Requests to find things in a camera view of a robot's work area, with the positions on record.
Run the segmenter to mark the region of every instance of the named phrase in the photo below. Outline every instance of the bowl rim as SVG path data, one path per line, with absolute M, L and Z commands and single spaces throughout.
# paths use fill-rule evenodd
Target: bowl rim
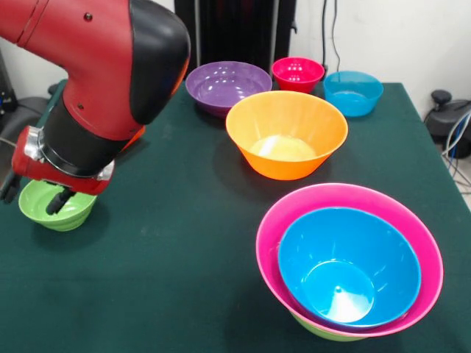
M 230 130 L 229 130 L 229 122 L 231 120 L 231 117 L 233 116 L 233 110 L 231 109 L 229 111 L 229 113 L 227 114 L 227 117 L 226 117 L 226 131 L 227 131 L 227 134 L 229 135 L 229 138 L 240 148 L 240 149 L 243 149 L 246 153 L 248 154 L 251 154 L 252 156 L 256 156 L 256 157 L 259 157 L 259 158 L 263 158 L 265 160 L 270 160 L 272 162 L 282 162 L 282 163 L 293 163 L 293 164 L 296 164 L 296 163 L 303 163 L 303 162 L 310 162 L 310 161 L 314 161 L 314 160 L 320 160 L 324 157 L 328 157 L 330 156 L 332 153 L 334 153 L 335 151 L 337 151 L 338 149 L 340 149 L 340 147 L 345 143 L 345 141 L 347 140 L 347 137 L 348 137 L 348 133 L 349 133 L 349 127 L 348 127 L 348 122 L 347 122 L 347 119 L 345 118 L 345 116 L 341 113 L 341 111 L 339 109 L 337 109 L 336 106 L 334 106 L 333 104 L 331 104 L 330 102 L 324 100 L 324 99 L 321 99 L 319 97 L 316 97 L 316 96 L 313 96 L 311 94 L 307 94 L 307 93 L 302 93 L 302 92 L 295 92 L 295 91 L 292 91 L 292 90 L 271 90 L 271 91 L 267 91 L 267 92 L 260 92 L 260 93 L 256 93 L 256 94 L 253 94 L 249 97 L 246 97 L 244 99 L 242 99 L 240 102 L 234 104 L 234 107 L 236 107 L 236 105 L 238 104 L 243 104 L 244 102 L 247 102 L 248 100 L 250 99 L 256 99 L 258 96 L 260 95 L 273 95 L 273 96 L 276 96 L 276 95 L 281 95 L 281 96 L 285 96 L 285 95 L 303 95 L 303 96 L 309 96 L 311 97 L 312 99 L 316 100 L 316 101 L 320 101 L 322 102 L 323 104 L 328 104 L 330 105 L 330 107 L 332 107 L 334 110 L 336 110 L 339 115 L 342 117 L 342 122 L 344 124 L 344 127 L 345 127 L 345 134 L 344 136 L 342 137 L 342 139 L 336 144 L 335 148 L 332 148 L 330 151 L 328 152 L 325 152 L 324 154 L 320 154 L 320 155 L 316 155 L 314 156 L 313 158 L 308 158 L 306 160 L 297 160 L 297 161 L 292 161 L 292 160 L 275 160 L 273 158 L 268 158 L 268 157 L 262 157 L 262 156 L 259 156 L 258 154 L 255 154 L 255 153 L 252 153 L 251 151 L 249 151 L 248 149 L 246 149 L 245 147 L 241 146 L 237 141 L 236 139 L 231 135 L 230 133 Z
M 327 87 L 327 83 L 329 82 L 329 79 L 332 79 L 334 76 L 338 76 L 339 74 L 361 74 L 363 76 L 366 76 L 366 77 L 369 77 L 370 79 L 373 79 L 375 81 L 375 83 L 378 83 L 378 87 L 380 87 L 380 92 L 375 95 L 374 97 L 372 98 L 368 98 L 369 101 L 374 101 L 376 99 L 379 99 L 383 93 L 384 93 L 384 85 L 383 83 L 377 79 L 376 77 L 374 77 L 373 75 L 370 75 L 370 74 L 367 74 L 366 72 L 363 72 L 363 71 L 354 71 L 354 70 L 343 70 L 343 71 L 336 71 L 336 72 L 333 72 L 329 75 L 327 75 L 325 78 L 324 78 L 324 81 L 322 82 L 322 86 L 324 87 L 324 92 L 325 91 L 328 91 L 330 94 L 335 94 L 335 92 L 333 92 L 332 90 L 329 90 L 328 87 Z
M 73 217 L 76 217 L 78 215 L 81 215 L 82 213 L 86 212 L 86 210 L 88 210 L 91 206 L 93 206 L 93 204 L 96 202 L 96 199 L 98 196 L 96 195 L 89 195 L 90 196 L 90 201 L 84 206 L 81 208 L 81 210 L 73 215 L 67 215 L 67 216 L 63 216 L 63 217 L 56 217 L 54 219 L 51 219 L 51 220 L 47 220 L 47 219 L 40 219 L 40 218 L 36 218 L 32 215 L 29 214 L 29 212 L 27 212 L 25 209 L 24 209 L 24 206 L 23 206 L 23 202 L 21 200 L 24 199 L 24 195 L 26 195 L 26 192 L 28 191 L 28 189 L 32 188 L 33 185 L 36 185 L 36 184 L 43 184 L 43 183 L 46 183 L 44 181 L 39 181 L 39 180 L 31 180 L 24 188 L 23 190 L 20 192 L 20 196 L 18 198 L 18 206 L 20 208 L 20 211 L 21 213 L 23 213 L 27 218 L 31 219 L 32 221 L 36 222 L 36 223 L 40 223 L 40 224 L 50 224 L 50 223 L 55 223 L 55 222 L 60 222 L 60 221 L 66 221 L 68 219 L 71 219 Z
M 408 250 L 410 251 L 410 253 L 412 254 L 412 258 L 414 260 L 414 273 L 416 274 L 416 278 L 417 278 L 417 285 L 415 286 L 414 288 L 414 292 L 412 294 L 412 296 L 410 297 L 410 300 L 408 301 L 408 304 L 404 306 L 404 308 L 401 310 L 401 311 L 398 311 L 396 314 L 394 314 L 391 318 L 388 318 L 388 319 L 383 319 L 382 321 L 378 322 L 378 323 L 374 323 L 374 324 L 361 324 L 361 325 L 357 325 L 355 324 L 356 322 L 358 322 L 359 320 L 356 320 L 356 321 L 352 321 L 352 322 L 339 322 L 339 321 L 335 321 L 331 318 L 327 318 L 327 317 L 324 317 L 323 315 L 321 315 L 317 310 L 316 311 L 313 311 L 312 309 L 308 308 L 305 306 L 305 304 L 303 304 L 298 298 L 297 296 L 290 290 L 290 285 L 288 285 L 287 281 L 286 281 L 286 274 L 283 273 L 283 270 L 282 270 L 282 262 L 280 261 L 280 254 L 281 254 L 281 248 L 283 246 L 283 243 L 285 242 L 285 239 L 287 238 L 288 236 L 288 232 L 289 230 L 296 224 L 298 223 L 299 221 L 303 220 L 303 219 L 306 219 L 307 217 L 313 215 L 314 213 L 318 213 L 318 212 L 322 212 L 322 211 L 326 211 L 326 210 L 348 210 L 350 212 L 354 212 L 354 213 L 360 213 L 362 215 L 367 215 L 368 217 L 370 218 L 373 218 L 373 219 L 376 219 L 377 221 L 385 224 L 386 226 L 388 226 L 389 228 L 393 229 L 394 230 L 394 233 L 395 233 L 395 239 L 401 239 L 402 242 L 407 245 L 407 248 Z M 359 209 L 356 209 L 356 208 L 352 208 L 352 207 L 342 207 L 342 206 L 338 206 L 338 207 L 323 207 L 323 208 L 319 208 L 317 210 L 313 210 L 313 211 L 310 211 L 310 212 L 307 212 L 303 215 L 301 215 L 300 217 L 296 218 L 290 225 L 289 227 L 286 229 L 286 231 L 283 233 L 283 236 L 281 238 L 281 241 L 280 241 L 280 245 L 279 245 L 279 248 L 278 248 L 278 268 L 280 270 L 280 274 L 281 274 L 281 277 L 283 278 L 283 281 L 285 282 L 285 286 L 289 289 L 291 295 L 298 301 L 298 303 L 303 306 L 306 311 L 308 311 L 309 313 L 311 313 L 311 315 L 314 315 L 315 317 L 321 319 L 321 320 L 325 320 L 325 321 L 328 321 L 332 324 L 335 324 L 335 325 L 339 325 L 339 327 L 344 327 L 344 328 L 347 328 L 347 329 L 372 329 L 374 327 L 378 327 L 378 326 L 381 326 L 381 325 L 384 325 L 384 324 L 388 324 L 389 322 L 393 322 L 394 320 L 400 318 L 402 315 L 404 315 L 405 313 L 407 313 L 407 311 L 411 308 L 411 306 L 415 303 L 415 301 L 417 300 L 417 297 L 419 296 L 419 292 L 420 292 L 420 287 L 421 287 L 421 284 L 422 284 L 422 270 L 420 268 L 420 262 L 419 262 L 419 258 L 417 257 L 417 254 L 416 252 L 414 251 L 414 248 L 412 247 L 412 245 L 409 243 L 409 241 L 407 240 L 407 238 L 398 230 L 396 229 L 396 227 L 394 227 L 392 224 L 390 224 L 388 221 L 385 221 L 384 219 L 382 219 L 381 217 L 378 217 L 377 215 L 374 215 L 370 212 L 367 212 L 367 211 L 363 211 L 363 210 L 359 210 Z
M 282 57 L 278 60 L 276 60 L 273 64 L 272 64 L 272 73 L 273 73 L 273 76 L 275 76 L 276 79 L 281 79 L 283 80 L 284 82 L 290 82 L 288 81 L 287 79 L 284 79 L 282 78 L 277 72 L 275 72 L 275 68 L 279 66 L 279 64 L 281 64 L 282 62 L 284 61 L 288 61 L 290 59 L 301 59 L 301 60 L 306 60 L 306 61 L 310 61 L 311 63 L 315 64 L 315 65 L 318 65 L 321 69 L 322 69 L 322 75 L 320 75 L 319 77 L 316 77 L 315 79 L 304 79 L 302 81 L 296 81 L 296 82 L 293 82 L 293 83 L 313 83 L 313 82 L 318 82 L 321 80 L 322 77 L 324 77 L 325 75 L 325 68 L 324 66 L 322 66 L 321 63 L 315 61 L 315 60 L 312 60 L 312 59 L 309 59 L 308 57 Z
M 185 88 L 186 88 L 186 91 L 188 92 L 188 94 L 191 96 L 191 98 L 193 98 L 195 101 L 197 101 L 198 103 L 201 103 L 201 104 L 205 104 L 209 107 L 213 107 L 213 108 L 217 108 L 217 109 L 227 109 L 229 110 L 230 108 L 232 108 L 234 105 L 236 105 L 237 103 L 235 104 L 232 104 L 232 105 L 220 105 L 220 104 L 213 104 L 213 103 L 209 103 L 207 101 L 203 101 L 201 99 L 198 99 L 194 93 L 192 92 L 192 90 L 190 90 L 188 88 L 188 81 L 191 80 L 191 78 L 196 75 L 198 73 L 198 71 L 202 70 L 203 68 L 205 67 L 208 67 L 210 65 L 214 65 L 214 64 L 222 64 L 222 63 L 235 63 L 235 64 L 242 64 L 242 65 L 245 65 L 247 67 L 251 67 L 251 68 L 254 68 L 256 69 L 257 71 L 259 71 L 261 73 L 262 76 L 264 76 L 264 79 L 266 79 L 266 82 L 262 82 L 262 86 L 263 86 L 263 89 L 267 88 L 267 90 L 265 91 L 261 91 L 261 92 L 258 92 L 258 93 L 254 93 L 254 94 L 259 94 L 259 93 L 264 93 L 264 92 L 269 92 L 272 90 L 273 88 L 273 80 L 272 80 L 272 77 L 265 71 L 263 70 L 262 68 L 259 68 L 258 66 L 256 65 L 253 65 L 253 64 L 249 64 L 249 63 L 244 63 L 243 61 L 235 61 L 235 60 L 222 60 L 222 61 L 213 61 L 211 63 L 207 63 L 207 64 L 204 64 L 204 65 L 200 65 L 198 66 L 197 68 L 193 69 L 192 72 L 190 72 L 188 74 L 188 76 L 186 77 L 185 79 Z
M 311 188 L 325 188 L 325 187 L 335 187 L 335 186 L 342 186 L 342 187 L 349 187 L 349 188 L 357 188 L 357 189 L 360 189 L 360 190 L 366 190 L 368 192 L 372 192 L 372 193 L 376 193 L 382 197 L 385 197 L 391 201 L 393 201 L 394 203 L 398 204 L 399 206 L 401 206 L 401 208 L 403 208 L 407 213 L 409 213 L 409 215 L 411 215 L 412 218 L 414 218 L 419 224 L 420 226 L 425 230 L 425 232 L 427 233 L 428 235 L 428 239 L 430 240 L 431 242 L 431 245 L 432 247 L 434 248 L 435 250 L 435 255 L 438 257 L 439 259 L 439 270 L 440 270 L 440 276 L 439 276 L 439 285 L 436 289 L 436 292 L 433 296 L 433 299 L 431 300 L 431 302 L 429 303 L 429 305 L 423 310 L 423 312 L 418 315 L 414 320 L 408 322 L 407 324 L 404 324 L 404 325 L 400 325 L 398 327 L 395 327 L 395 328 L 391 328 L 391 329 L 386 329 L 384 331 L 381 331 L 381 332 L 345 332 L 345 331 L 341 331 L 340 329 L 334 329 L 334 328 L 330 328 L 330 327 L 327 327 L 323 324 L 319 324 L 319 323 L 316 323 L 314 321 L 312 321 L 311 319 L 309 318 L 306 318 L 303 314 L 301 313 L 298 313 L 296 311 L 296 309 L 294 307 L 292 307 L 290 304 L 288 304 L 285 300 L 283 300 L 281 298 L 281 296 L 277 293 L 277 291 L 273 288 L 271 282 L 267 279 L 266 275 L 265 275 L 265 271 L 263 270 L 263 266 L 261 264 L 261 257 L 260 257 L 260 248 L 259 248 L 259 243 L 260 243 L 260 235 L 261 235 L 261 230 L 264 226 L 264 224 L 267 222 L 267 218 L 268 218 L 268 215 L 270 214 L 270 212 L 279 205 L 279 203 L 281 202 L 284 202 L 287 198 L 290 198 L 292 197 L 293 195 L 295 194 L 298 194 L 298 193 L 303 193 L 305 190 L 307 189 L 311 189 Z M 397 333 L 397 332 L 400 332 L 400 331 L 403 331 L 404 329 L 408 329 L 409 327 L 412 327 L 413 325 L 415 325 L 417 322 L 419 322 L 420 320 L 422 320 L 433 308 L 433 306 L 435 305 L 436 301 L 438 300 L 438 298 L 440 297 L 440 293 L 442 292 L 442 288 L 443 288 L 443 277 L 444 277 L 444 266 L 443 266 L 443 259 L 442 259 L 442 254 L 440 253 L 440 249 L 438 247 L 438 244 L 436 243 L 436 240 L 435 238 L 432 236 L 430 230 L 428 230 L 428 228 L 426 227 L 426 225 L 424 225 L 424 223 L 420 220 L 420 218 L 415 214 L 413 213 L 410 209 L 408 209 L 405 205 L 403 205 L 401 202 L 399 202 L 398 200 L 395 200 L 393 199 L 391 196 L 388 196 L 386 195 L 385 193 L 381 193 L 379 191 L 376 191 L 374 189 L 371 189 L 371 188 L 367 188 L 367 187 L 364 187 L 364 186 L 360 186 L 360 185 L 355 185 L 355 184 L 348 184 L 348 183 L 341 183 L 341 182 L 331 182 L 331 183 L 321 183 L 321 184 L 315 184 L 315 185 L 308 185 L 308 186 L 305 186 L 303 188 L 299 188 L 297 190 L 294 190 L 288 194 L 286 194 L 285 196 L 283 196 L 282 198 L 278 199 L 265 213 L 265 215 L 263 216 L 263 219 L 260 223 L 260 226 L 258 227 L 258 231 L 257 231 L 257 236 L 256 236 L 256 240 L 255 240 L 255 253 L 256 253 L 256 257 L 257 257 L 257 264 L 258 264 L 258 269 L 263 277 L 263 280 L 265 282 L 265 284 L 268 286 L 268 288 L 270 289 L 270 291 L 272 292 L 272 294 L 275 296 L 276 299 L 278 299 L 278 301 L 286 308 L 289 310 L 289 312 L 292 314 L 292 315 L 295 315 L 296 317 L 298 317 L 300 320 L 304 321 L 306 324 L 308 324 L 309 326 L 311 327 L 314 327 L 315 329 L 320 329 L 321 331 L 325 331 L 325 332 L 328 332 L 330 334 L 333 334 L 333 335 L 340 335 L 340 336 L 348 336 L 348 337 L 357 337 L 357 338 L 370 338 L 370 337 L 380 337 L 380 336 L 385 336 L 385 335 L 391 335 L 391 334 L 394 334 L 394 333 Z

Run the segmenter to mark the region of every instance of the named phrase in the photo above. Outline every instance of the orange bowl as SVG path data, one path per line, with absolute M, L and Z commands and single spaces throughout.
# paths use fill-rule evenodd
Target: orange bowl
M 227 115 L 227 133 L 258 173 L 295 180 L 315 171 L 347 139 L 345 117 L 305 93 L 258 93 Z

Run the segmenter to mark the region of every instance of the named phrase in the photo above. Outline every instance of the white wall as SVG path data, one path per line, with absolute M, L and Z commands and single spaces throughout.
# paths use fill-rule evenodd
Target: white wall
M 174 0 L 153 0 L 174 11 Z M 18 98 L 47 97 L 47 89 L 67 77 L 67 73 L 40 57 L 0 38 L 0 51 Z
M 327 0 L 327 64 L 335 70 L 330 41 L 333 0 Z M 384 82 L 402 82 L 420 115 L 430 92 L 471 98 L 470 0 L 338 0 L 335 32 L 341 70 L 359 70 Z M 322 0 L 297 0 L 298 34 L 290 55 L 322 61 Z

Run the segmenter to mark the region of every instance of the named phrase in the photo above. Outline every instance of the pink bowl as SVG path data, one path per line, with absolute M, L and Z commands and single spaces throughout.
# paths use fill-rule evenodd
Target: pink bowl
M 272 72 L 281 90 L 310 93 L 324 76 L 325 69 L 305 57 L 284 57 L 273 63 Z
M 422 284 L 417 300 L 405 315 L 389 324 L 361 332 L 340 331 L 317 321 L 291 297 L 278 269 L 278 246 L 283 233 L 294 220 L 323 207 L 351 207 L 372 213 L 389 222 L 407 238 L 419 259 Z M 407 329 L 427 315 L 439 298 L 443 284 L 442 256 L 427 227 L 401 203 L 357 185 L 312 185 L 284 196 L 263 218 L 257 233 L 256 252 L 263 279 L 277 299 L 298 321 L 301 320 L 304 327 L 333 340 L 358 340 Z

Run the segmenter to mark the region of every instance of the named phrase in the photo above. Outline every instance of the floor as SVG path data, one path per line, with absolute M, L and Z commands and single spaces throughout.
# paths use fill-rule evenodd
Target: floor
M 449 165 L 448 161 L 444 160 L 444 162 L 447 166 Z M 455 168 L 452 166 L 450 168 L 450 173 L 452 175 L 455 174 L 454 180 L 456 181 L 456 186 L 460 190 L 461 195 L 463 195 L 464 201 L 471 210 L 471 185 L 469 183 L 469 181 L 471 181 L 471 157 L 459 160 L 458 172 L 455 173 Z

